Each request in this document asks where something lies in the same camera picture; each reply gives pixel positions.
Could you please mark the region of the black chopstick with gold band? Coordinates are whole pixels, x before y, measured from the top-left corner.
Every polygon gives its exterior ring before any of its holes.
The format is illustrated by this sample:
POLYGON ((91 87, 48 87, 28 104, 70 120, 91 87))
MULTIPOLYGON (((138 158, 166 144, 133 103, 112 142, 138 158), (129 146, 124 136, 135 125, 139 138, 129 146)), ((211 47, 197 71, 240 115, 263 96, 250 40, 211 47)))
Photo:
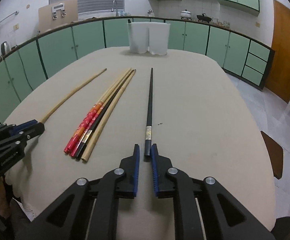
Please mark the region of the black chopstick with gold band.
POLYGON ((148 112, 146 119, 146 132, 145 132, 145 149, 144 159, 148 160, 150 157, 151 137, 152 137, 152 93, 153 93, 153 68, 150 73, 150 85, 149 85, 149 98, 148 98, 148 112))

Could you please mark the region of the chrome sink faucet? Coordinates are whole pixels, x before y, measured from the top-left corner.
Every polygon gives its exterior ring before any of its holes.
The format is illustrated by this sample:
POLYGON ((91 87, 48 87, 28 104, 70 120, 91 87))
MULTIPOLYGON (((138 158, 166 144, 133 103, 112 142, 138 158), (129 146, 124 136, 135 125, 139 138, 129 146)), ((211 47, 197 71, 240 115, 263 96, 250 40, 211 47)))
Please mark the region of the chrome sink faucet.
POLYGON ((117 5, 117 1, 116 0, 113 0, 113 2, 112 2, 111 12, 115 12, 115 16, 116 17, 119 16, 119 14, 118 14, 118 5, 117 5))

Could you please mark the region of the white cooking pot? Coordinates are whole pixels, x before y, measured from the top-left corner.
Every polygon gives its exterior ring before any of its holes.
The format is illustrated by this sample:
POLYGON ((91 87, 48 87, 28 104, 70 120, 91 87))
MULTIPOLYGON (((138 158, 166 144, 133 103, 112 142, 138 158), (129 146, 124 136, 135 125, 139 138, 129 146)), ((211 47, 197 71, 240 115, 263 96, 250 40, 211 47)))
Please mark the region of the white cooking pot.
POLYGON ((187 9, 181 11, 181 19, 182 20, 192 20, 192 15, 191 12, 188 11, 187 9))

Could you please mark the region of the brown wooden door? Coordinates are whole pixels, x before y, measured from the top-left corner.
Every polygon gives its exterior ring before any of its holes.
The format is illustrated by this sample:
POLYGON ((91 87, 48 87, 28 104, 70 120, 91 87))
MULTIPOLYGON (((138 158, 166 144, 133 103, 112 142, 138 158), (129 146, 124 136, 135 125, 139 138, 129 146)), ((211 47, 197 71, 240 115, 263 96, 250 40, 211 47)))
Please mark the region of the brown wooden door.
POLYGON ((277 0, 274 5, 274 31, 271 48, 275 51, 265 86, 283 101, 290 101, 290 9, 277 0))

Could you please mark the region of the white double utensil holder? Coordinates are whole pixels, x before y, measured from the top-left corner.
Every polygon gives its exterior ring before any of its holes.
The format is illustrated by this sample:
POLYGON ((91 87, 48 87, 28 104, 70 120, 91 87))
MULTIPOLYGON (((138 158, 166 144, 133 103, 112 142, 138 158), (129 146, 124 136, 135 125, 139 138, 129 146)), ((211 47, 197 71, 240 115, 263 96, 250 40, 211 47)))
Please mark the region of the white double utensil holder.
POLYGON ((128 22, 130 52, 164 56, 168 53, 169 33, 169 23, 128 22))

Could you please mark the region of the green lower kitchen cabinets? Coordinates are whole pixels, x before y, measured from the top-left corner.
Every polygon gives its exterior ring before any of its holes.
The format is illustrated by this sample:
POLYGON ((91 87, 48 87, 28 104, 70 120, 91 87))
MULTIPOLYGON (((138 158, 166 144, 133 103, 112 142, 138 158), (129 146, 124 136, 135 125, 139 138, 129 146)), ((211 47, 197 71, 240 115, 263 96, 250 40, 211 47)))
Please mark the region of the green lower kitchen cabinets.
MULTIPOLYGON (((128 19, 85 21, 35 37, 0 57, 0 122, 38 86, 88 55, 129 44, 128 19)), ((262 89, 273 63, 274 50, 232 30, 206 23, 168 20, 169 49, 206 55, 224 71, 262 89)))

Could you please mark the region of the brown cardboard board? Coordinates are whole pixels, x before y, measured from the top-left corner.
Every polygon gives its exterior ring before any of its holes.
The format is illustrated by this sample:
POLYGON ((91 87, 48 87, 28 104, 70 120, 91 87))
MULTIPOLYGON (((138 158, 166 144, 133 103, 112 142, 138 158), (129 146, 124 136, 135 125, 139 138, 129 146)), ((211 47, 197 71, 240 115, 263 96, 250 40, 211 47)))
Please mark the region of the brown cardboard board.
POLYGON ((40 33, 78 21, 78 1, 64 0, 38 9, 40 33))

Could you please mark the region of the steel electric kettle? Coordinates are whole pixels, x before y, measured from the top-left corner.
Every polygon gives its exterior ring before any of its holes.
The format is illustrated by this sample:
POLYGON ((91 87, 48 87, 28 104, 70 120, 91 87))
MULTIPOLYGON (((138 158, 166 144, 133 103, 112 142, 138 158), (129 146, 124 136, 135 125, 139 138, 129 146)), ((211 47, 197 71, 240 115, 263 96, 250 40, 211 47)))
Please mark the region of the steel electric kettle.
POLYGON ((10 52, 10 46, 9 46, 8 42, 4 41, 1 44, 0 49, 1 49, 1 55, 6 56, 10 52))

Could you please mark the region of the plain bamboo chopstick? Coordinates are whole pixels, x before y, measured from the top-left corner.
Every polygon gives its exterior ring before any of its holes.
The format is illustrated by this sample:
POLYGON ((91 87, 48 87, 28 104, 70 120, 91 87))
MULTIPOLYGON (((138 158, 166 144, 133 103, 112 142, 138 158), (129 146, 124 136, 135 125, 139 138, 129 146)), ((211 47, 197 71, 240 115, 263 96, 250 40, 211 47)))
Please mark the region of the plain bamboo chopstick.
POLYGON ((76 94, 78 91, 80 91, 83 87, 88 85, 91 81, 102 75, 104 72, 107 71, 107 68, 104 68, 99 73, 93 75, 92 77, 89 77, 87 80, 85 80, 83 83, 72 89, 69 93, 66 94, 64 98, 62 98, 58 103, 56 103, 40 120, 39 122, 45 123, 52 114, 59 109, 59 107, 64 104, 67 100, 69 100, 70 97, 72 97, 74 94, 76 94))

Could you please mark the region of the black wok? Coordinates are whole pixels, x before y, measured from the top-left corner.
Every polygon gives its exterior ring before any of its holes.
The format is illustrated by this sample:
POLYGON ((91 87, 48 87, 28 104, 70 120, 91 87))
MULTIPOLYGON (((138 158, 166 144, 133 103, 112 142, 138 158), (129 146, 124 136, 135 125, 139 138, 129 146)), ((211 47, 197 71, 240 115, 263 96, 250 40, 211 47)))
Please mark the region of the black wok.
POLYGON ((200 15, 196 16, 198 19, 198 22, 205 22, 205 23, 210 23, 212 22, 212 18, 208 17, 206 14, 202 13, 200 15))

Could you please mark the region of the brown wooden chair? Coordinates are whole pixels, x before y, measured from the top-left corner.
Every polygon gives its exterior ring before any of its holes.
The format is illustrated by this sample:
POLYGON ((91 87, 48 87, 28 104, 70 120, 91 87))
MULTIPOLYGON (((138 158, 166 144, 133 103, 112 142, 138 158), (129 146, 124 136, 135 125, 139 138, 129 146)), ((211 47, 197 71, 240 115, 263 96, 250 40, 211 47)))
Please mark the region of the brown wooden chair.
POLYGON ((276 179, 281 179, 283 174, 283 148, 264 131, 261 131, 261 135, 269 154, 273 175, 276 179))

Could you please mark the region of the plain wooden chopstick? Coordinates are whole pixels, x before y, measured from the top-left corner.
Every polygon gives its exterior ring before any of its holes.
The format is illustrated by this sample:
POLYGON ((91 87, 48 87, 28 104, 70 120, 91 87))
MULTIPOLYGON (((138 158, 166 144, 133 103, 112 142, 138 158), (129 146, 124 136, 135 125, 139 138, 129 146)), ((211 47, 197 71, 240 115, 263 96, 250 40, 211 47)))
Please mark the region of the plain wooden chopstick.
POLYGON ((124 93, 125 89, 127 88, 129 82, 131 81, 131 79, 134 77, 136 70, 133 69, 131 74, 128 75, 127 80, 124 81, 123 85, 121 86, 121 88, 118 90, 118 92, 116 93, 115 97, 113 98, 112 102, 110 102, 108 108, 106 109, 105 113, 103 114, 103 117, 101 118, 98 126, 96 127, 95 131, 92 133, 92 136, 90 139, 88 139, 87 141, 87 145, 84 148, 83 154, 80 157, 80 160, 82 160, 83 162, 87 163, 92 152, 93 149, 95 148, 97 141, 112 113, 112 111, 114 110, 114 108, 116 107, 118 101, 120 100, 122 94, 124 93))

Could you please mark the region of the red orange patterned chopstick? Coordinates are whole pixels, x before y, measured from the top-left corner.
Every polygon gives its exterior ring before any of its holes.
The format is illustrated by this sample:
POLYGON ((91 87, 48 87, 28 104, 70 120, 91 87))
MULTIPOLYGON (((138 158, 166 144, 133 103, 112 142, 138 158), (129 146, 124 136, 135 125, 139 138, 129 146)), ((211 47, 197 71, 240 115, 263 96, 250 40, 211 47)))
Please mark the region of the red orange patterned chopstick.
POLYGON ((83 121, 80 123, 76 131, 74 132, 73 136, 65 146, 64 152, 66 154, 70 154, 73 151, 74 146, 88 127, 88 124, 91 122, 93 117, 96 115, 96 113, 99 111, 99 109, 104 104, 105 100, 109 97, 109 95, 112 93, 112 91, 116 88, 116 86, 119 84, 120 81, 123 80, 123 78, 131 71, 131 68, 128 68, 101 96, 101 98, 97 101, 97 103, 90 109, 90 111, 87 113, 83 121))

